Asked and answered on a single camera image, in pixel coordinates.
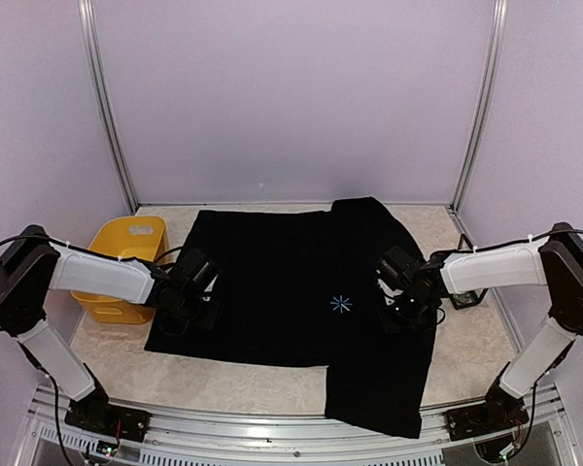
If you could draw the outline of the black t-shirt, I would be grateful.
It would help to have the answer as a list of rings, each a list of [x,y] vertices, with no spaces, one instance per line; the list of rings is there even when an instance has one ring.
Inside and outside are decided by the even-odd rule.
[[[184,247],[217,266],[211,329],[176,336],[152,324],[150,352],[283,367],[326,368],[327,417],[416,439],[435,342],[433,329],[386,332],[375,274],[399,247],[422,252],[408,230],[372,197],[299,214],[203,210]]]

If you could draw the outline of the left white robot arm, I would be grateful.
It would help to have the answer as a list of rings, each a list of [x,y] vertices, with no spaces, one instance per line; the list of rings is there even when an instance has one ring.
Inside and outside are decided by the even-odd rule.
[[[116,409],[90,369],[50,324],[44,310],[51,290],[79,291],[151,308],[162,332],[181,336],[213,328],[220,305],[212,284],[220,268],[200,250],[183,252],[171,266],[118,258],[73,246],[29,225],[0,241],[0,332],[62,389],[92,429],[110,430]]]

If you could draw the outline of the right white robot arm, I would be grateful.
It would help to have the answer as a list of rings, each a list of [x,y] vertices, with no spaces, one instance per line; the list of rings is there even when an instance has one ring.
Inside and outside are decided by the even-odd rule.
[[[440,250],[423,262],[400,247],[379,260],[379,281],[393,295],[378,314],[389,334],[434,326],[441,302],[518,285],[547,288],[551,307],[530,340],[489,388],[477,420],[489,431],[514,417],[524,396],[583,336],[583,230],[561,222],[548,232],[485,248]]]

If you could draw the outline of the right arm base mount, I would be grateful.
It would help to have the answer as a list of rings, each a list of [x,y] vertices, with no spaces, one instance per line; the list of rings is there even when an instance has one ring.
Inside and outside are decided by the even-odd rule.
[[[530,421],[522,405],[508,409],[501,403],[481,403],[449,410],[446,413],[452,442],[480,437],[527,424]]]

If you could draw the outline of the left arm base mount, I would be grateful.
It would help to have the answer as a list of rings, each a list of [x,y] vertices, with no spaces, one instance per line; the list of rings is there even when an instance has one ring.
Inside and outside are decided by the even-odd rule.
[[[87,432],[143,443],[150,419],[151,415],[143,410],[105,403],[72,402],[64,421]]]

